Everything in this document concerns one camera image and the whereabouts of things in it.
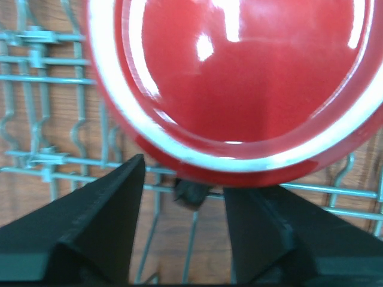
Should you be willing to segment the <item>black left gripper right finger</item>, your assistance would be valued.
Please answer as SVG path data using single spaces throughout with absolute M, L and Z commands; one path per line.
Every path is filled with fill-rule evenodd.
M 280 186 L 223 190 L 238 284 L 380 284 L 382 242 Z

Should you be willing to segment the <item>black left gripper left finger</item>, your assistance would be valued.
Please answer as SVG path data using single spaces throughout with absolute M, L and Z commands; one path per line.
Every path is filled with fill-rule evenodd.
M 133 156 L 1 228 L 1 282 L 127 283 L 145 179 Z

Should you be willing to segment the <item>plain red mug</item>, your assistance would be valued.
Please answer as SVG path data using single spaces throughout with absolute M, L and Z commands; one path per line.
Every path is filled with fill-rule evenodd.
M 381 1 L 87 1 L 112 116 L 176 201 L 317 172 L 382 126 Z

